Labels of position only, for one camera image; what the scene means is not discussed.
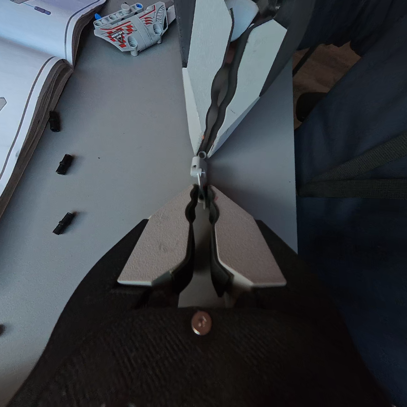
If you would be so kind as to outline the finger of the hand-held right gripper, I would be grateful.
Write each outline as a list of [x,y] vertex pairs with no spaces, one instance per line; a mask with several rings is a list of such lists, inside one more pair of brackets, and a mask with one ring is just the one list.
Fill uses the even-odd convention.
[[238,38],[228,70],[226,93],[209,135],[209,157],[226,141],[260,98],[286,32],[277,22],[258,22]]
[[210,157],[210,134],[218,117],[219,97],[226,88],[226,54],[233,14],[225,1],[196,1],[188,61],[182,69],[188,131],[193,152]]

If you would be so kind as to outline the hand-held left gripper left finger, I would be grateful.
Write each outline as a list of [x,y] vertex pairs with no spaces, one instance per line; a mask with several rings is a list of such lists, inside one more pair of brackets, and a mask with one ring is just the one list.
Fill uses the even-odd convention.
[[191,185],[152,214],[118,284],[182,292],[193,275],[196,206],[197,185]]

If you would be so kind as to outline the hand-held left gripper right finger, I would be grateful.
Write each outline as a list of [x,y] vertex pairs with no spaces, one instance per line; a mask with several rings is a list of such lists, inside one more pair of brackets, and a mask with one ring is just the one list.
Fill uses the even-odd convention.
[[287,284],[255,219],[208,186],[211,280],[218,296]]

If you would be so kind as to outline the light grey lego connector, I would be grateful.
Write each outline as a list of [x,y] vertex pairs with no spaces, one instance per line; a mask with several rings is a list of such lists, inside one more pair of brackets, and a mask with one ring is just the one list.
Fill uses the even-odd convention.
[[190,174],[193,178],[197,179],[198,184],[198,202],[203,204],[203,208],[207,206],[207,181],[208,171],[207,163],[204,158],[194,156],[191,162]]

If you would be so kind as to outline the grey lego panel red stickers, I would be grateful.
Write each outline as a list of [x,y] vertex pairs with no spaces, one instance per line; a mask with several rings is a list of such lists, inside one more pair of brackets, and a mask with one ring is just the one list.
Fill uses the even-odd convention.
[[141,3],[122,3],[116,12],[106,16],[95,14],[94,35],[136,57],[160,44],[175,18],[173,1],[157,1],[146,8]]

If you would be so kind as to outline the open lego instruction booklet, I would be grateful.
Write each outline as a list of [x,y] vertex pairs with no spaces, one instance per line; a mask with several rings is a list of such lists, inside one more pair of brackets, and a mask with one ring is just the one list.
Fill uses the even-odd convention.
[[0,2],[0,215],[72,75],[80,35],[104,0]]

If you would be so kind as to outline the person's dark blue clothing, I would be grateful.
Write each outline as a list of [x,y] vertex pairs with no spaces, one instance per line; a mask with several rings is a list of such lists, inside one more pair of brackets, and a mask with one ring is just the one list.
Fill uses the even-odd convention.
[[316,1],[298,49],[360,59],[296,129],[298,252],[369,370],[406,406],[406,1]]

